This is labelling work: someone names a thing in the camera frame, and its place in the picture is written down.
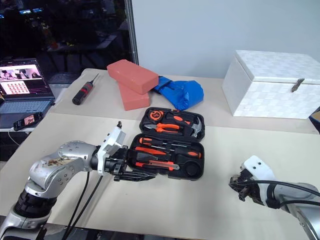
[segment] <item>white storage box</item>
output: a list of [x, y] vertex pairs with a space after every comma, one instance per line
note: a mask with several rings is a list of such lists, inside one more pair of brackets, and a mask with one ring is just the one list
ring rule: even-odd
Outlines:
[[222, 89], [233, 116], [306, 119], [320, 106], [320, 63], [305, 54], [237, 50]]

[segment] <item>white wall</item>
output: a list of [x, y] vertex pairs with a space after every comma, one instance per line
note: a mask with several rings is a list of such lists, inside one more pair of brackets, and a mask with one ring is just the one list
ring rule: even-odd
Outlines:
[[139, 64], [161, 75], [223, 78], [235, 50], [320, 62], [320, 0], [132, 0]]

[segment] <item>blue plastic bag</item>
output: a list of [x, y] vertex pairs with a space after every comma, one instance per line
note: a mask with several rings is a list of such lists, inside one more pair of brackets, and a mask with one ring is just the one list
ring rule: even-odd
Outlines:
[[204, 90], [196, 81], [172, 81], [159, 77], [159, 84], [154, 90], [167, 98], [178, 110], [186, 110], [204, 99]]

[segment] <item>toolbox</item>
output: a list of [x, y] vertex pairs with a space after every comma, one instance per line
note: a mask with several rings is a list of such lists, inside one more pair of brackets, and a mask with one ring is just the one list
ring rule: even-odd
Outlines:
[[202, 115], [149, 107], [140, 122], [140, 134], [128, 151], [127, 165], [134, 170], [197, 180], [204, 172], [205, 136]]

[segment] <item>laptop keyboard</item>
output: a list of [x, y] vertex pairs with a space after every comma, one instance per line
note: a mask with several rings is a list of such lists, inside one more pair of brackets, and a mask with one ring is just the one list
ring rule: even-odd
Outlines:
[[43, 112], [50, 101], [14, 101], [5, 102], [0, 107], [0, 114]]

